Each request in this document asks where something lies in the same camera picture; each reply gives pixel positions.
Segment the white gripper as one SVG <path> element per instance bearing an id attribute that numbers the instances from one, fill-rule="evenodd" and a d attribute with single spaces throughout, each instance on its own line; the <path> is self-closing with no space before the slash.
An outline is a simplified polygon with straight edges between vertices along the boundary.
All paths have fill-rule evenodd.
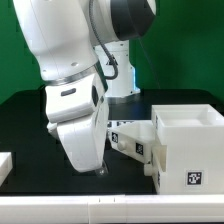
<path id="1" fill-rule="evenodd" d="M 101 103 L 91 115 L 59 123 L 60 142 L 78 172 L 95 170 L 97 176 L 106 176 L 108 167 L 103 162 L 109 106 Z"/>

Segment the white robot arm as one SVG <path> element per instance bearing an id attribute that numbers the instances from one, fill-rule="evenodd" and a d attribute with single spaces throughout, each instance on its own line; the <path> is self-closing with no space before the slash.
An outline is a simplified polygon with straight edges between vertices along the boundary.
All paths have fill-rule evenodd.
<path id="1" fill-rule="evenodd" d="M 48 131 L 79 172 L 102 167 L 108 77 L 94 47 L 145 35 L 155 0 L 13 0 L 46 83 Z"/>

